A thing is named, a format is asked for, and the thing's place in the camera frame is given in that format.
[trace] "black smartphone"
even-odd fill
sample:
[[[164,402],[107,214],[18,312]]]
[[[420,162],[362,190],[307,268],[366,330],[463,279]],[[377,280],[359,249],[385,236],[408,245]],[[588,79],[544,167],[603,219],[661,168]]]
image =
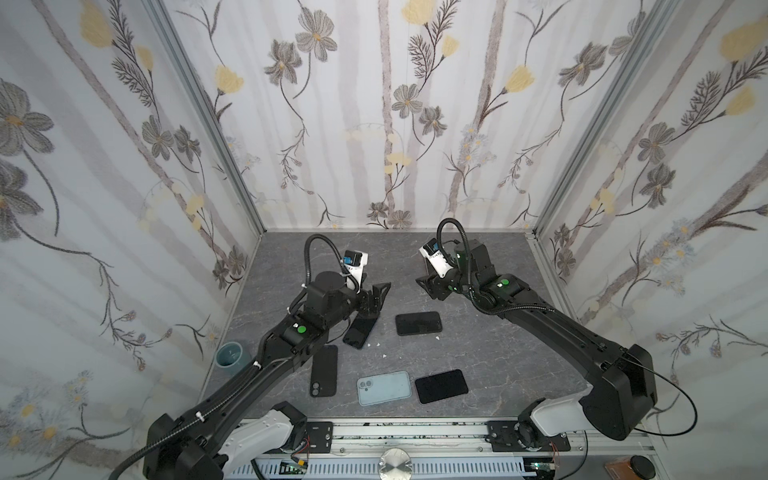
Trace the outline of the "black smartphone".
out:
[[[334,396],[338,370],[339,347],[325,345],[312,357],[310,395],[313,397]]]
[[[438,373],[416,379],[416,393],[422,404],[450,399],[469,393],[469,387],[461,370]]]
[[[395,316],[395,328],[400,336],[437,333],[442,331],[442,322],[437,312],[401,313]]]
[[[367,316],[358,313],[352,325],[349,326],[349,330],[346,331],[342,342],[360,350],[366,344],[368,335],[371,334],[371,330],[373,330],[373,326],[376,325],[376,320],[378,319],[378,315]]]

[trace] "floral wallpaper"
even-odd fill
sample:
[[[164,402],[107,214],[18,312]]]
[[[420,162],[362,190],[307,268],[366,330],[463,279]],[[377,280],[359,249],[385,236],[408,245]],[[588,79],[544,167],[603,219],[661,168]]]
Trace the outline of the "floral wallpaper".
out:
[[[264,222],[298,230],[532,228],[653,6],[164,3]]]
[[[199,395],[257,237],[182,91],[138,3],[0,13],[4,476],[104,478]]]
[[[551,226],[582,323],[648,349],[699,425],[656,438],[677,479],[764,478],[768,8],[682,2]],[[685,430],[661,381],[645,426]]]

